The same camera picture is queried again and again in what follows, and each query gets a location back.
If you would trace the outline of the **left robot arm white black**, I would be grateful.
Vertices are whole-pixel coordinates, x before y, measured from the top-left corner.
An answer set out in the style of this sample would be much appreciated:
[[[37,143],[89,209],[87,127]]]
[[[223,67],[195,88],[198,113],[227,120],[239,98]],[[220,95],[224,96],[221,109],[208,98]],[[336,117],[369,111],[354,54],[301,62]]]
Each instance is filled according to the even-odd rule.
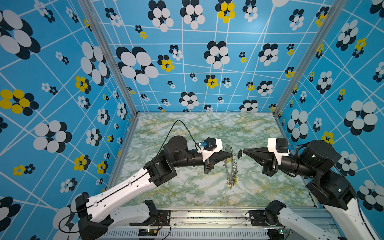
[[[101,194],[89,196],[83,193],[75,199],[80,238],[96,240],[108,230],[123,225],[151,225],[158,216],[153,201],[146,200],[124,209],[121,206],[176,177],[177,168],[202,166],[204,173],[208,174],[216,164],[232,156],[232,153],[223,151],[220,139],[207,138],[198,144],[196,150],[190,150],[184,137],[172,137],[132,177]]]

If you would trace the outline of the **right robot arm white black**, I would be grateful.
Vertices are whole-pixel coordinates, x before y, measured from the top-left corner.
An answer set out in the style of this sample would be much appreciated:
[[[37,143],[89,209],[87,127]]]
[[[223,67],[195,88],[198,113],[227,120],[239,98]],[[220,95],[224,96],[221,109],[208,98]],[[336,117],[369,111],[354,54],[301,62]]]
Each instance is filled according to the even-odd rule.
[[[348,179],[332,170],[341,155],[323,140],[290,146],[287,139],[269,138],[264,148],[243,149],[262,166],[262,173],[272,177],[283,172],[290,177],[309,179],[309,192],[331,214],[341,229],[342,240],[377,240],[379,236],[365,217],[358,195]]]

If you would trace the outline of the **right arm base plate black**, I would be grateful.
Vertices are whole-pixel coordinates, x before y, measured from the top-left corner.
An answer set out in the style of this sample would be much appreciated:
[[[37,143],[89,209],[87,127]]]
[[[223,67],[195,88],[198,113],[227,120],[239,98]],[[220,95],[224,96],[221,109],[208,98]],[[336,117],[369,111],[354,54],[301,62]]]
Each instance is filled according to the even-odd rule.
[[[266,212],[263,210],[251,210],[245,214],[247,221],[251,222],[252,227],[272,227],[284,228],[276,214]]]

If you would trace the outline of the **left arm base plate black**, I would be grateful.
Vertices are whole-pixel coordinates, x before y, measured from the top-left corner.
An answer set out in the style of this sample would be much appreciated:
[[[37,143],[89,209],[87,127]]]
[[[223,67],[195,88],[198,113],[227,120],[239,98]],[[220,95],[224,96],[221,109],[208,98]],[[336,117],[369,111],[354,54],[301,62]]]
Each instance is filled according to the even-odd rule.
[[[171,213],[171,210],[158,210],[156,215],[148,217],[140,226],[169,226]]]

